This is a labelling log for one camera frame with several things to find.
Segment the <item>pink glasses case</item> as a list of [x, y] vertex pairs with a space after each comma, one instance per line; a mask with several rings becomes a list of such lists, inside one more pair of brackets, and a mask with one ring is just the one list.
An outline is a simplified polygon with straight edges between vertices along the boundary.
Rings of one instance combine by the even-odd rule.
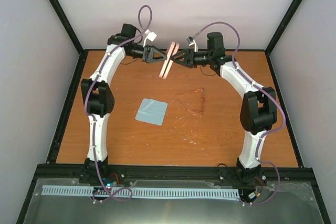
[[166, 52], [166, 56], [167, 56], [167, 59], [164, 61], [163, 63], [163, 66], [161, 68], [161, 71], [159, 73], [159, 78], [161, 79], [166, 79], [170, 70], [171, 70], [171, 67], [172, 67], [172, 64], [173, 64], [173, 56], [175, 54], [177, 54], [178, 50], [179, 50], [179, 47], [180, 45], [176, 42], [171, 42], [167, 52]]

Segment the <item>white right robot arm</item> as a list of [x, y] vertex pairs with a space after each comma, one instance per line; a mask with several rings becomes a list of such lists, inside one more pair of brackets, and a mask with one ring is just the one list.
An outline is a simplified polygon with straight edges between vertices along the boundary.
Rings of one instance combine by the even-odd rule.
[[245, 137], [242, 152], [237, 159], [235, 177], [238, 183], [246, 184], [259, 175], [266, 133], [277, 122], [275, 90], [252, 81], [239, 63], [226, 54], [221, 33], [207, 34], [207, 49], [204, 51], [196, 50], [194, 38], [189, 37], [188, 40], [189, 48], [174, 53], [171, 60], [188, 68], [210, 66], [242, 99], [239, 118]]

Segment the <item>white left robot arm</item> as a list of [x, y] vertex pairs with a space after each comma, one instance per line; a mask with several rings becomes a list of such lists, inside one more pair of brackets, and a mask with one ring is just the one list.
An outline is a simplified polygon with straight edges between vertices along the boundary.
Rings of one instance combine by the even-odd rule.
[[108, 180], [107, 127], [110, 113], [115, 105], [110, 84], [112, 78], [126, 56], [141, 59], [146, 63], [156, 63], [167, 59], [166, 54], [152, 45], [139, 45], [135, 40], [141, 37], [138, 29], [131, 24], [123, 24], [121, 32], [107, 41], [106, 52], [95, 72], [81, 81], [84, 110], [89, 119], [89, 150], [85, 168], [91, 171], [91, 178], [97, 183]]

